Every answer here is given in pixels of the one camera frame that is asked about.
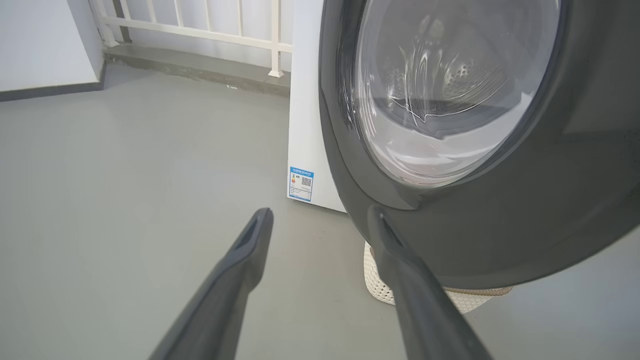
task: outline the washing machine door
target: washing machine door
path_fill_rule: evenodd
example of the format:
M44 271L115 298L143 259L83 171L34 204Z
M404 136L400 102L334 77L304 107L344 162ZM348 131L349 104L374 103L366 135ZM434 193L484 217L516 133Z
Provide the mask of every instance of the washing machine door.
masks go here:
M364 235L444 286L562 270L640 221L637 1L326 0L319 100Z

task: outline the gray floor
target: gray floor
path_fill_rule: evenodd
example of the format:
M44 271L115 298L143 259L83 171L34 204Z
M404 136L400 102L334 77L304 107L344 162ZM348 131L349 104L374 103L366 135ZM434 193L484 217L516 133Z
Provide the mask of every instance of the gray floor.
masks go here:
M110 65L0 104L0 359L145 359L253 211L275 227L237 359L402 359L340 213L285 198L286 99ZM640 231L467 315L496 360L636 359Z

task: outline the railing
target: railing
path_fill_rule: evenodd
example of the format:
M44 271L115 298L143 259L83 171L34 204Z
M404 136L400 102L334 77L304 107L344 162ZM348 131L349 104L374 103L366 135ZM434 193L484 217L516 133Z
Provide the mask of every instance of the railing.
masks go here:
M293 46L289 44L283 44L280 42L280 0L271 0L271 40L261 40L256 38L250 38L243 36L243 17L242 17L242 0L236 0L237 3L237 19L238 19L238 35L218 33L211 30L211 18L209 13L209 3L207 0L196 0L203 2L202 8L206 14L207 29L196 29L184 26L182 19L182 6L181 0L173 0L175 5L175 14L178 25L160 24L156 19L156 12L154 10L154 4L152 0L147 0L147 10L149 13L149 19L151 21L134 20L129 13L129 7L127 0L120 0L122 5L122 13L124 18L111 17L107 14L103 1L105 0L92 0L95 9L97 11L97 18L100 22L100 31L104 38L105 45L113 47L118 45L118 42L113 37L113 32L108 25L115 26L127 26L129 28L138 28L154 31L162 31L165 33L172 33L177 35L186 35L188 37L206 38L211 40L218 40L224 42L230 42L233 44L247 45L253 47L259 47L261 49L271 50L271 71L270 76L279 78L283 75L280 68L280 53L292 53Z

